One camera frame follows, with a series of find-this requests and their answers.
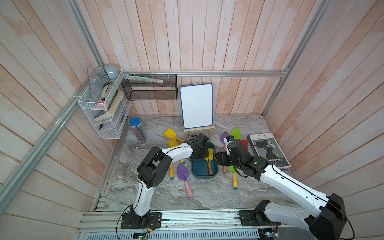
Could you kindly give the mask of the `yellow shovel wooden handle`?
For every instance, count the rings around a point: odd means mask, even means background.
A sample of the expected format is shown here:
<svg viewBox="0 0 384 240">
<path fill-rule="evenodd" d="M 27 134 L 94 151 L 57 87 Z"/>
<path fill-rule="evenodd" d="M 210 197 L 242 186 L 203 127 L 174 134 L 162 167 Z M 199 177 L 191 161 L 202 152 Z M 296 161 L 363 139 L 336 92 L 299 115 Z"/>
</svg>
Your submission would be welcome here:
<svg viewBox="0 0 384 240">
<path fill-rule="evenodd" d="M 213 169 L 212 169 L 212 165 L 211 165 L 211 161 L 213 160 L 213 158 L 214 158 L 214 150 L 208 149 L 208 156 L 206 157 L 206 161 L 208 163 L 208 171 L 209 171 L 210 176 L 213 175 Z"/>
</svg>

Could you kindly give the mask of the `purple trowel pink handle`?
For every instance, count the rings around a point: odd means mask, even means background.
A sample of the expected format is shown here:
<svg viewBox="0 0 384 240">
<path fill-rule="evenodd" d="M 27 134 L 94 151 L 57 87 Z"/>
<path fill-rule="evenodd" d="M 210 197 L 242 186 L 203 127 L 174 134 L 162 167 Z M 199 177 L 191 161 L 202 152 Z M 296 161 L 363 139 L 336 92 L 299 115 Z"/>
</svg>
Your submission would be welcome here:
<svg viewBox="0 0 384 240">
<path fill-rule="evenodd" d="M 227 137 L 229 136 L 229 134 L 227 132 L 224 132 L 222 135 L 221 135 L 221 143 L 224 145 L 224 151 L 227 152 Z"/>
</svg>

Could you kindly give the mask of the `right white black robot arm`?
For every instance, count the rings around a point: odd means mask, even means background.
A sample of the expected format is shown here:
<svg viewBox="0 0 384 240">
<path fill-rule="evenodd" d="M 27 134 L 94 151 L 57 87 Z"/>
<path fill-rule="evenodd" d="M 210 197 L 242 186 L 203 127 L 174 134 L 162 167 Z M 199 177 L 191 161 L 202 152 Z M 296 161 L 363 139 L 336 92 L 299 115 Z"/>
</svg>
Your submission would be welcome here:
<svg viewBox="0 0 384 240">
<path fill-rule="evenodd" d="M 346 224 L 344 200 L 337 194 L 326 195 L 282 172 L 260 156 L 251 156 L 243 143 L 227 145 L 226 152 L 216 153 L 219 165 L 241 170 L 246 177 L 268 184 L 299 204 L 284 207 L 273 202 L 262 204 L 263 215 L 271 222 L 281 222 L 302 228 L 318 240 L 340 240 Z"/>
</svg>

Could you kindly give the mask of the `green trowel wooden handle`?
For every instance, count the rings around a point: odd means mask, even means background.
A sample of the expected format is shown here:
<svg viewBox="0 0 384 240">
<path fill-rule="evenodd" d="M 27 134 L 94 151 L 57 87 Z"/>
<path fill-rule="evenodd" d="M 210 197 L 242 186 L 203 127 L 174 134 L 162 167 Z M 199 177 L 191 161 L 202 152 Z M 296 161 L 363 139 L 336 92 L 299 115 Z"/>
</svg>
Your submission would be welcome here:
<svg viewBox="0 0 384 240">
<path fill-rule="evenodd" d="M 242 134 L 238 128 L 233 128 L 231 135 L 234 137 L 235 140 L 240 140 L 242 137 Z"/>
</svg>

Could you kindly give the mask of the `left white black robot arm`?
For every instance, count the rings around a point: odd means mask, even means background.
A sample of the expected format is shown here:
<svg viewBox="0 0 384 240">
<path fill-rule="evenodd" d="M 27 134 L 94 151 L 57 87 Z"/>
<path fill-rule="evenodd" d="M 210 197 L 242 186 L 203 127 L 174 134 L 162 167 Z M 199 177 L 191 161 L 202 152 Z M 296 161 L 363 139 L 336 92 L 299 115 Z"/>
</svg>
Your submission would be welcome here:
<svg viewBox="0 0 384 240">
<path fill-rule="evenodd" d="M 138 166 L 139 189 L 135 202 L 121 216 L 121 229 L 159 229 L 162 213 L 151 213 L 150 203 L 155 188 L 166 178 L 171 164 L 183 159 L 201 159 L 209 156 L 206 143 L 209 138 L 198 134 L 196 138 L 167 149 L 154 146 Z"/>
</svg>

